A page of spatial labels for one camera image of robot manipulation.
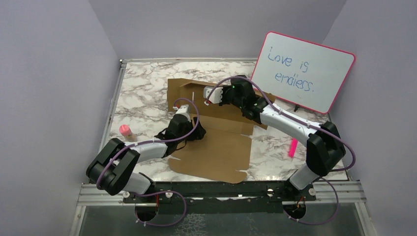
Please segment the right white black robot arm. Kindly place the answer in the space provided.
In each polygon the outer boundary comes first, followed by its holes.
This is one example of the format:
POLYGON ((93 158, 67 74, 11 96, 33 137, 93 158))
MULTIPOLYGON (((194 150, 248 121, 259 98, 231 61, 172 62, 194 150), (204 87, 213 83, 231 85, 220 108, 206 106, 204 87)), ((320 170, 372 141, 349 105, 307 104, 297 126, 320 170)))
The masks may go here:
POLYGON ((271 102, 260 88, 245 76, 228 78, 229 86, 218 83, 211 92, 205 91, 206 103, 234 105, 242 116, 258 124, 284 132, 306 147, 306 161, 285 182, 284 195, 296 200, 309 184, 333 171, 346 154, 336 126, 302 119, 271 102))

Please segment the brown cardboard box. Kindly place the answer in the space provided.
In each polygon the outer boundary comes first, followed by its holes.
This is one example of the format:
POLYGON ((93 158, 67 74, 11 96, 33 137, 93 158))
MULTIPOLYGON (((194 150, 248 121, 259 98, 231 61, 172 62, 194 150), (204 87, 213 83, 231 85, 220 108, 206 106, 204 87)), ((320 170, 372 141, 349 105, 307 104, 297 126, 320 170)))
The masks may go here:
POLYGON ((175 151, 168 160, 176 173, 227 183, 240 183, 247 177, 254 126, 256 122, 242 116, 233 105, 204 104, 203 90, 209 82, 190 79, 167 80, 168 110, 172 112, 178 98, 193 100, 192 118, 198 111, 200 124, 206 130, 202 140, 191 141, 175 151))

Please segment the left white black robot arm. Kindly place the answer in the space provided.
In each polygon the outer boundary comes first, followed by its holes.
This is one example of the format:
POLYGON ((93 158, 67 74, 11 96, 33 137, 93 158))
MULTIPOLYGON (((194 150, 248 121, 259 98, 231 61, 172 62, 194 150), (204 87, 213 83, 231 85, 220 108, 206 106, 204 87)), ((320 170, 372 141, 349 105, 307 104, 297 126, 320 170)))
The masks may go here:
POLYGON ((201 140, 205 134, 197 117, 174 115, 168 127, 152 140, 128 145, 118 138, 111 139, 87 167, 86 175, 111 196, 127 191, 148 202, 154 197, 153 181, 142 173, 134 173, 136 164, 165 158, 179 150, 180 143, 201 140))

